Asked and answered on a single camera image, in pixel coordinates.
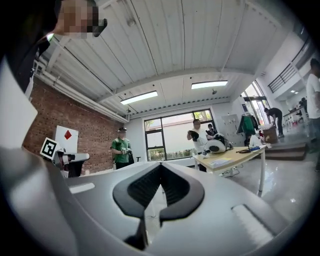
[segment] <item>white t-shirt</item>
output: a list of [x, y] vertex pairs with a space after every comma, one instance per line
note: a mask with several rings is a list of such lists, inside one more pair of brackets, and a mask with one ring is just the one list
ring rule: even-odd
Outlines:
[[201, 153], [204, 150], [205, 145], [208, 142], [207, 132], [201, 128], [199, 130], [196, 130], [195, 128], [193, 128], [191, 131], [194, 131], [199, 134], [199, 138], [197, 139], [197, 141], [194, 141], [193, 143], [194, 143], [194, 147], [195, 147], [196, 151], [198, 153]]
[[311, 119], [320, 118], [320, 108], [316, 105], [317, 99], [315, 92], [320, 92], [320, 82], [318, 77], [314, 74], [310, 74], [308, 81], [306, 82], [306, 107], [309, 118]]

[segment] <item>red brick wall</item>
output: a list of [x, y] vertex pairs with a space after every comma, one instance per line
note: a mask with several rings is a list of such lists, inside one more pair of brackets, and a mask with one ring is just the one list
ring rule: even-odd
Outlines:
[[123, 124], [104, 116], [49, 87], [35, 78], [31, 103], [38, 111], [23, 146], [40, 155], [46, 137], [53, 139], [56, 127], [63, 126], [79, 131], [78, 153], [90, 154], [83, 170], [90, 173], [111, 169], [111, 142]]

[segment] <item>box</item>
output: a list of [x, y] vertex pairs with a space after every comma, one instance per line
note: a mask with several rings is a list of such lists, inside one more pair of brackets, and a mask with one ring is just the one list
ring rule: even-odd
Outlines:
[[263, 130], [264, 141], [266, 143], [275, 144], [278, 142], [276, 127]]

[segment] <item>white ceiling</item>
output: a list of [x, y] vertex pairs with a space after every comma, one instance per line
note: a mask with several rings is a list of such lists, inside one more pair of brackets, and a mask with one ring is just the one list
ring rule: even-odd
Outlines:
[[[271, 15], [269, 2], [261, 2], [101, 0], [107, 28], [98, 38], [55, 38], [46, 71], [120, 115], [228, 102], [263, 71], [290, 30], [276, 18], [283, 10]], [[220, 79], [228, 84], [215, 95], [191, 91], [192, 83]], [[158, 97], [120, 103], [155, 90]]]

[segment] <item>green jacket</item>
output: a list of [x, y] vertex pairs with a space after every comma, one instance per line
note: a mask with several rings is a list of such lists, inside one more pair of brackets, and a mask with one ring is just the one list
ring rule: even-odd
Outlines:
[[[127, 138], [124, 140], [116, 138], [112, 141], [111, 147], [115, 150], [122, 151], [123, 149], [131, 149], [130, 141]], [[115, 163], [129, 163], [128, 154], [114, 154]]]

